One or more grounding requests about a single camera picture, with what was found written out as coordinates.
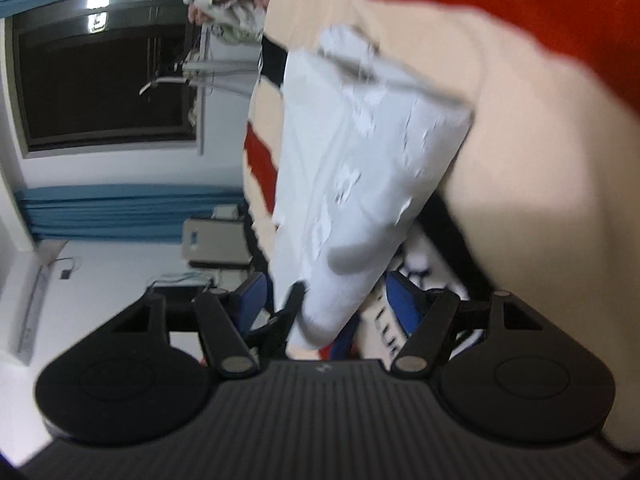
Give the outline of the white t-shirt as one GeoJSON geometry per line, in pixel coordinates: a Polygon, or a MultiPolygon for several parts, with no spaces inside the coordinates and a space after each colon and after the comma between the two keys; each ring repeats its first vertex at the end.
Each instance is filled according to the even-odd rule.
{"type": "Polygon", "coordinates": [[[366,300],[460,150],[472,107],[380,55],[356,29],[326,28],[288,54],[283,82],[274,301],[306,294],[291,342],[327,346],[366,300]]]}

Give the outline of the black vanity mirror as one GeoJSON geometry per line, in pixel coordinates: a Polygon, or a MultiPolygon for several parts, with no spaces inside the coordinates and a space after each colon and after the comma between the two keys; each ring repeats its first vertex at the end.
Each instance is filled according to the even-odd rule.
{"type": "Polygon", "coordinates": [[[181,273],[164,273],[153,276],[145,284],[145,295],[156,294],[160,289],[195,287],[199,290],[214,289],[219,281],[214,274],[198,270],[181,273]]]}

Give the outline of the beige chair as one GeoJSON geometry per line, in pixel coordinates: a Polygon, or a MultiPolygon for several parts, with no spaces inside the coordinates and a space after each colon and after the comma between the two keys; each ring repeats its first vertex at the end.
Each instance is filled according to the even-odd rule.
{"type": "Polygon", "coordinates": [[[247,270],[252,256],[239,207],[218,206],[209,218],[186,219],[181,253],[195,269],[247,270]]]}

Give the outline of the blue curtain left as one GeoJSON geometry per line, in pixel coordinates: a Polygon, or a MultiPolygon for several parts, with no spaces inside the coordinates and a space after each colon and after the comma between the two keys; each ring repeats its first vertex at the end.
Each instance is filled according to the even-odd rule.
{"type": "Polygon", "coordinates": [[[93,184],[14,193],[34,240],[179,243],[183,223],[238,206],[237,188],[186,184],[93,184]]]}

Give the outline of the striped red cream black blanket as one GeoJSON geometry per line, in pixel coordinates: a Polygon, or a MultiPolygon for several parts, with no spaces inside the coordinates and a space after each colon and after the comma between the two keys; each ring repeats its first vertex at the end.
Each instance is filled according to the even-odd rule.
{"type": "Polygon", "coordinates": [[[270,0],[266,33],[338,23],[474,106],[440,195],[492,284],[608,364],[605,437],[637,451],[639,0],[270,0]]]}

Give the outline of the garment steamer stand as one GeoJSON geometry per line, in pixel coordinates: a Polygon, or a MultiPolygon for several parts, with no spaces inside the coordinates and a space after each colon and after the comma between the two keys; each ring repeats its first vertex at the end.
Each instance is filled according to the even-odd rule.
{"type": "Polygon", "coordinates": [[[140,90],[140,96],[161,84],[180,84],[197,89],[219,89],[239,96],[247,92],[225,86],[224,78],[258,74],[259,42],[228,44],[226,31],[218,25],[201,27],[186,43],[186,52],[171,63],[160,65],[140,90]]]}

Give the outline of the dark window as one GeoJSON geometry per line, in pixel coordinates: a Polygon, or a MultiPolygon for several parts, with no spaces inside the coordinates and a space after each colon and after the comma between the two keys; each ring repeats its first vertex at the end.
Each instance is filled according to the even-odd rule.
{"type": "Polygon", "coordinates": [[[1,31],[23,157],[195,140],[196,91],[179,78],[201,29],[181,0],[63,0],[1,31]]]}

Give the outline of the wall air conditioner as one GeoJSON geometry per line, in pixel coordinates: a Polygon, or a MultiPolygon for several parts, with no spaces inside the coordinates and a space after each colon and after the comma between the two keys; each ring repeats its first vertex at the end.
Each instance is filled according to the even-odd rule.
{"type": "Polygon", "coordinates": [[[18,362],[25,366],[32,360],[44,296],[46,296],[49,282],[50,269],[47,266],[37,266],[29,277],[21,296],[23,317],[18,331],[15,354],[18,362]]]}

